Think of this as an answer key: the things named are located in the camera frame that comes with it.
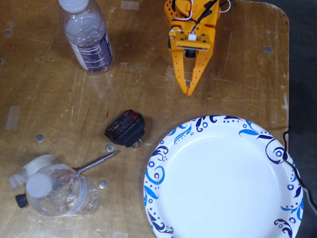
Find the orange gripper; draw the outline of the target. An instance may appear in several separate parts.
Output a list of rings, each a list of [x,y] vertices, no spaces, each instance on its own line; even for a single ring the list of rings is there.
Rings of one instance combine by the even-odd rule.
[[[175,79],[182,92],[191,96],[212,57],[215,41],[215,27],[193,21],[172,21],[169,31],[168,48],[171,52]],[[195,58],[192,80],[189,87],[184,76],[184,55]]]

